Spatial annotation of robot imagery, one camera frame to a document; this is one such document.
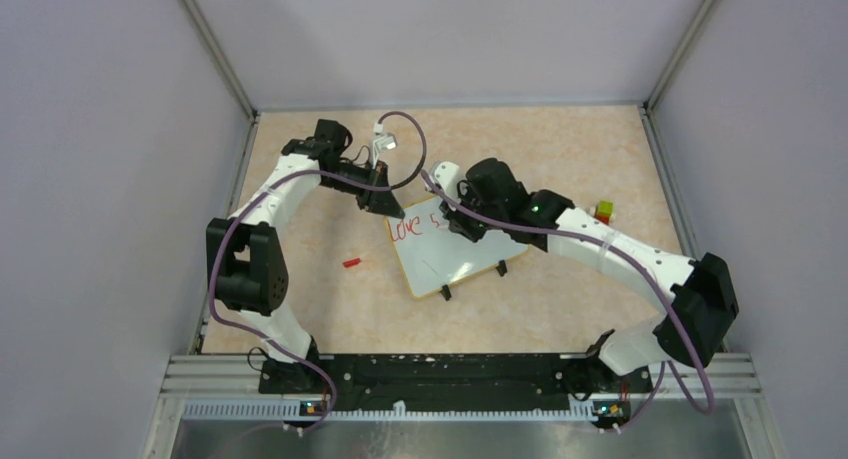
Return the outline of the yellow framed whiteboard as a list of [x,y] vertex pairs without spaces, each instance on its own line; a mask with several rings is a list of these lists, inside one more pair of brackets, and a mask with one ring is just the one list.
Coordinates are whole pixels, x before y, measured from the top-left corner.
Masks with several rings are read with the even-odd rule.
[[494,269],[506,274],[506,263],[529,247],[513,241],[502,231],[488,231],[478,242],[449,231],[437,196],[404,208],[402,219],[387,217],[386,229],[408,289],[415,298],[440,294],[452,297],[451,287]]

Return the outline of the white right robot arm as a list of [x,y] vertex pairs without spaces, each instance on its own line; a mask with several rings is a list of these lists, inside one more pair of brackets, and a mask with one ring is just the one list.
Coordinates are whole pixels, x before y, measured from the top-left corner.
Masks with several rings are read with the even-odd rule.
[[554,191],[528,191],[509,166],[487,158],[463,171],[442,161],[427,174],[451,232],[476,243],[490,230],[518,244],[575,260],[651,302],[654,317],[605,333],[589,352],[589,383],[612,391],[627,374],[674,360],[709,365],[739,314],[730,269],[647,245],[610,227]]

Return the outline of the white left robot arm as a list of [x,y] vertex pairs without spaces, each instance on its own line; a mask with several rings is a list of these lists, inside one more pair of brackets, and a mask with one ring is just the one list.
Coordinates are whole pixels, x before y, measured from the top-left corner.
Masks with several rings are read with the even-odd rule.
[[297,392],[319,383],[320,365],[308,357],[312,336],[300,326],[285,297],[289,273],[281,235],[300,204],[318,187],[352,195],[368,213],[405,216],[388,184],[382,161],[356,165],[344,157],[351,132],[337,121],[318,120],[314,133],[292,139],[249,201],[206,228],[207,275],[215,301],[237,312],[239,327],[266,342],[270,357],[285,363],[283,380]]

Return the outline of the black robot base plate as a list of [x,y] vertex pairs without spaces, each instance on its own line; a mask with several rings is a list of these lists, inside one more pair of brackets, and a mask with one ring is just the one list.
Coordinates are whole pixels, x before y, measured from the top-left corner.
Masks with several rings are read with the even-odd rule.
[[309,356],[310,366],[269,360],[262,394],[312,395],[336,412],[523,412],[570,409],[607,394],[647,393],[645,367],[619,376],[583,354],[336,354]]

